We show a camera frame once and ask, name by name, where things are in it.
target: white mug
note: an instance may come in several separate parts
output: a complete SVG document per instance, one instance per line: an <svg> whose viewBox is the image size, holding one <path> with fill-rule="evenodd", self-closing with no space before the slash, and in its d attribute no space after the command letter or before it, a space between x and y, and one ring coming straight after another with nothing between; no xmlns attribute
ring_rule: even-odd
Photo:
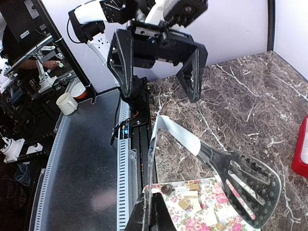
<svg viewBox="0 0 308 231"><path fill-rule="evenodd" d="M74 100L70 93L64 93L61 95L56 103L65 116L72 114L75 110L77 110L78 106L78 103Z"/></svg>

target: spatula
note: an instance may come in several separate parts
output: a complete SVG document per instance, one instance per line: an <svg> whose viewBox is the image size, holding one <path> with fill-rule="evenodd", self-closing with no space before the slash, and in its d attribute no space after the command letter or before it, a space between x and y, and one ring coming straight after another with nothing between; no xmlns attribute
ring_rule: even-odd
<svg viewBox="0 0 308 231"><path fill-rule="evenodd" d="M256 229L264 226L273 214L281 193L281 181L276 172L254 157L210 147L165 115L156 118L149 155L154 155L157 130L160 128L166 129L213 171L230 204L249 225ZM235 196L235 191L242 200Z"/></svg>

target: floral placemat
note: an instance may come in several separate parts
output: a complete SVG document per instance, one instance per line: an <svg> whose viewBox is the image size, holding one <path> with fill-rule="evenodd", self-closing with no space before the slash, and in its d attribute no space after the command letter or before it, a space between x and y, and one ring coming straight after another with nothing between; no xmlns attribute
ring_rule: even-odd
<svg viewBox="0 0 308 231"><path fill-rule="evenodd" d="M189 185L194 182L198 182L200 185L199 201L202 210L198 213L193 212L191 207L183 210L178 205L179 200L184 199L182 194L188 191ZM178 231L215 230L215 226L208 227L205 223L205 217L213 212L215 212L219 222L226 226L225 231L259 231L247 224L237 214L215 178L154 184L153 188L160 189L165 184L170 184L175 189L169 195L161 194Z"/></svg>

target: white wall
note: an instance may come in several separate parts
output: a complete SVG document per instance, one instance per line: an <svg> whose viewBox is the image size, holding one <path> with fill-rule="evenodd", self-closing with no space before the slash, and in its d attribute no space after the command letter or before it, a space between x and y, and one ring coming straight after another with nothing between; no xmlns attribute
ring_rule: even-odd
<svg viewBox="0 0 308 231"><path fill-rule="evenodd" d="M94 52L85 44L72 43L66 34L67 13L89 0L42 1L95 88L99 91L111 88L114 83L110 72ZM207 64L266 51L267 0L208 0L208 5L209 9L203 15L187 29L182 29L192 34L195 41L205 44L209 53ZM119 24L106 25L107 37L111 39L113 31L120 27L125 28ZM156 62L150 70L135 68L134 72L139 77L155 80L176 74L179 69L180 66L174 68L171 64Z"/></svg>
<svg viewBox="0 0 308 231"><path fill-rule="evenodd" d="M308 79L308 1L276 1L274 51Z"/></svg>

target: brown marble surface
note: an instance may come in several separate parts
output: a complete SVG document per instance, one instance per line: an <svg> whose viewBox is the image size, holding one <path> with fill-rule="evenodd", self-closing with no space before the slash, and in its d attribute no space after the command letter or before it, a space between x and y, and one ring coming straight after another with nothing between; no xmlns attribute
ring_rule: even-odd
<svg viewBox="0 0 308 231"><path fill-rule="evenodd" d="M190 103L175 77L149 84L151 116L167 115L214 148L246 153L279 174L283 189L265 231L308 229L308 180L291 163L299 126L308 113L308 83L269 52L206 67L202 95ZM159 182L213 174L166 132L159 133Z"/></svg>

